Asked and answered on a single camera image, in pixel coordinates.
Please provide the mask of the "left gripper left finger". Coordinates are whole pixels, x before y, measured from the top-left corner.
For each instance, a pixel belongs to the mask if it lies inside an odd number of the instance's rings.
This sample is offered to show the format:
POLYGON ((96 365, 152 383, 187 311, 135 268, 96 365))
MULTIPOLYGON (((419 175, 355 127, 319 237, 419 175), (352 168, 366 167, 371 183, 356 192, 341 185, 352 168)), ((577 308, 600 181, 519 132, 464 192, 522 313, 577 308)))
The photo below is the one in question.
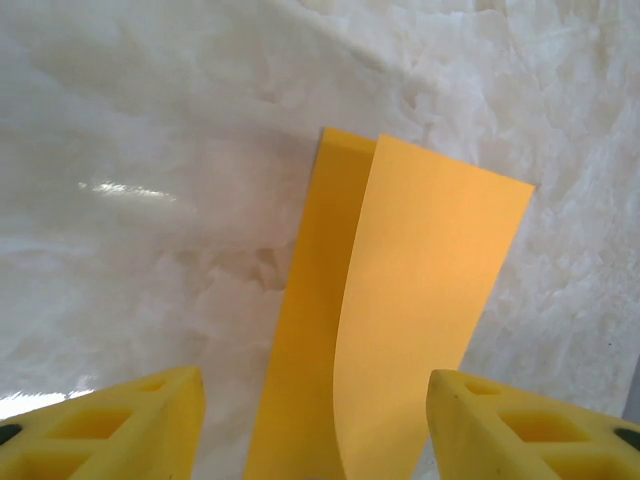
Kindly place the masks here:
POLYGON ((200 369, 182 366, 10 417, 1 476, 188 479, 205 409, 200 369))

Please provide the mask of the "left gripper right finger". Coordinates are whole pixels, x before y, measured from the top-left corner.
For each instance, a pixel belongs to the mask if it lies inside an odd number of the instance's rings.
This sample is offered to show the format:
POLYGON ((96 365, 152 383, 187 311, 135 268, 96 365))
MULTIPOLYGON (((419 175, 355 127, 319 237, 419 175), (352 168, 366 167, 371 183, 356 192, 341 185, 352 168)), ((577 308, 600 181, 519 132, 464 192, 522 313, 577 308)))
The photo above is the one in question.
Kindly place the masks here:
POLYGON ((639 477, 638 425, 485 378, 433 371, 426 416, 443 479, 639 477))

